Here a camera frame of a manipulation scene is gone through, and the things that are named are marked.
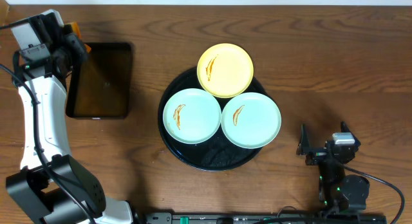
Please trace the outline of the yellow dirty plate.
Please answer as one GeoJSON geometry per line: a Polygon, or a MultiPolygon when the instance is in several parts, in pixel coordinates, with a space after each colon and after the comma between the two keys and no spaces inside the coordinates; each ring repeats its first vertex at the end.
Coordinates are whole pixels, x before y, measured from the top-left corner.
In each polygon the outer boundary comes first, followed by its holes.
{"type": "Polygon", "coordinates": [[[232,98],[250,86],[254,65],[243,48],[221,43],[204,51],[199,58],[196,73],[205,91],[218,98],[232,98]]]}

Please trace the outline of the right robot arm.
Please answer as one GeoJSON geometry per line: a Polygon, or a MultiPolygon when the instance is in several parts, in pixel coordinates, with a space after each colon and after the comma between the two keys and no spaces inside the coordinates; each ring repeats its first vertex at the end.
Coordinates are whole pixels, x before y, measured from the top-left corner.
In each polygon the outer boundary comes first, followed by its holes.
{"type": "Polygon", "coordinates": [[[306,165],[316,165],[319,168],[319,200],[326,205],[322,216],[366,209],[370,189],[368,179],[354,174],[347,175],[344,169],[345,164],[355,158],[360,145],[345,122],[341,122],[341,131],[334,133],[323,148],[312,147],[306,126],[301,126],[297,154],[306,157],[306,165]]]}

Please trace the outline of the pale green plate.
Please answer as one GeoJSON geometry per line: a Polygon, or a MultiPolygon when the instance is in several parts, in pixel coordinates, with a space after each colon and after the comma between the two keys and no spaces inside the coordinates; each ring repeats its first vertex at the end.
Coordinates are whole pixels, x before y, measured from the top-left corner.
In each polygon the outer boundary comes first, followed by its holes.
{"type": "Polygon", "coordinates": [[[222,111],[221,128],[227,139],[244,149],[269,144],[281,129],[281,112],[268,96],[248,92],[228,101],[222,111]]]}
{"type": "Polygon", "coordinates": [[[167,133],[184,144],[210,139],[221,124],[221,108],[210,93],[196,88],[175,93],[165,104],[162,123],[167,133]]]}

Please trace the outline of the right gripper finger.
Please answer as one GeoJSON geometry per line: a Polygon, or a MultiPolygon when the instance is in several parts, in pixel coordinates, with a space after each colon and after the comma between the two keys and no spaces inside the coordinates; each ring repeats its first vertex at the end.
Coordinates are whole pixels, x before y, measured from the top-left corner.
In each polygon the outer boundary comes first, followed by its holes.
{"type": "Polygon", "coordinates": [[[341,121],[340,126],[341,126],[341,132],[342,133],[350,133],[355,141],[358,140],[357,137],[350,131],[350,129],[349,129],[348,125],[346,124],[346,122],[341,121]]]}
{"type": "Polygon", "coordinates": [[[308,131],[306,129],[306,125],[301,125],[301,137],[300,141],[297,146],[297,155],[306,155],[310,152],[310,141],[308,137],[308,131]]]}

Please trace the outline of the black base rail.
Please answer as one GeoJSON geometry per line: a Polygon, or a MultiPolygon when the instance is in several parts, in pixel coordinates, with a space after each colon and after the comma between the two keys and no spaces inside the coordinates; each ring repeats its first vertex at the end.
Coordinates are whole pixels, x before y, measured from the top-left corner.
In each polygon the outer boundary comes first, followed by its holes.
{"type": "Polygon", "coordinates": [[[339,214],[326,218],[315,214],[287,211],[280,214],[172,214],[170,212],[152,212],[136,219],[140,224],[255,224],[255,223],[353,223],[385,224],[387,219],[381,215],[339,214]]]}

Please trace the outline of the orange green scrub sponge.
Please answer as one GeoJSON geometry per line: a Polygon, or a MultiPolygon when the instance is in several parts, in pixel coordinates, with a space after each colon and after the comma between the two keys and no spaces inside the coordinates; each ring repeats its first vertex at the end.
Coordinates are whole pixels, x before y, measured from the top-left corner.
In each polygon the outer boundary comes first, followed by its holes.
{"type": "MultiPolygon", "coordinates": [[[[68,23],[68,25],[71,26],[71,29],[73,30],[73,32],[77,35],[77,37],[82,40],[82,36],[81,36],[81,32],[80,32],[80,28],[77,24],[77,22],[72,22],[72,23],[68,23]]],[[[86,47],[86,52],[89,53],[91,51],[91,48],[85,44],[86,47]]]]}

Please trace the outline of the round black serving tray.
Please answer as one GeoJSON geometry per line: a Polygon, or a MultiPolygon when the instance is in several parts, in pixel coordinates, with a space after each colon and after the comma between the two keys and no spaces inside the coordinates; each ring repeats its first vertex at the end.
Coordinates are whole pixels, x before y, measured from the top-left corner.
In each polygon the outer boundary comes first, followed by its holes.
{"type": "Polygon", "coordinates": [[[183,89],[202,89],[197,78],[197,68],[193,67],[179,74],[168,85],[158,107],[158,129],[170,152],[183,163],[204,171],[226,171],[249,162],[261,148],[245,149],[233,144],[219,128],[208,140],[199,144],[184,144],[175,140],[163,123],[163,112],[167,101],[183,89]]]}

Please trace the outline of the black rectangular water tray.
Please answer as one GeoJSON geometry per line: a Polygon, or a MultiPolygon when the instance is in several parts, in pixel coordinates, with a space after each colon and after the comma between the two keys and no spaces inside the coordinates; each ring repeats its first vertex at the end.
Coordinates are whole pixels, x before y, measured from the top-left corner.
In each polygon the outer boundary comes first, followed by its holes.
{"type": "Polygon", "coordinates": [[[123,119],[129,111],[133,46],[89,42],[88,58],[73,69],[66,115],[76,119],[123,119]]]}

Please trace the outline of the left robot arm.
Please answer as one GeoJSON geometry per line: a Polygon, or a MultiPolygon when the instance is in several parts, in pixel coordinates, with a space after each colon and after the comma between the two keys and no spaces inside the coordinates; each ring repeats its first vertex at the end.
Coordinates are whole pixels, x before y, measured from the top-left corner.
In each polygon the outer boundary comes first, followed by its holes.
{"type": "Polygon", "coordinates": [[[24,153],[6,191],[34,223],[134,223],[126,201],[104,194],[98,179],[71,155],[64,107],[66,77],[88,56],[77,25],[56,10],[8,25],[19,49],[12,77],[24,108],[24,153]]]}

